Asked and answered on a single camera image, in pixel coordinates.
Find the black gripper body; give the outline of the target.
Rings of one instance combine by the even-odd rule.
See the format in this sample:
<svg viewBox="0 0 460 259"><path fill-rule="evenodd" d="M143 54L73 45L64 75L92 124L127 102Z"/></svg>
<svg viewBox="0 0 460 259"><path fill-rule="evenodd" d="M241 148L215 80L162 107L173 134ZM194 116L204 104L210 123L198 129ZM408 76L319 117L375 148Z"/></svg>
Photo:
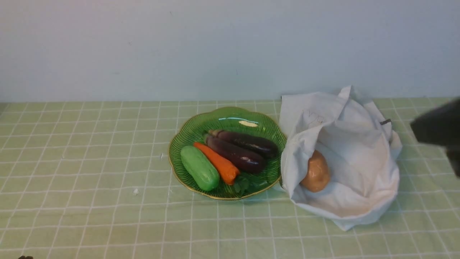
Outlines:
<svg viewBox="0 0 460 259"><path fill-rule="evenodd" d="M418 142L441 146L460 176L460 100L456 98L415 118L410 127Z"/></svg>

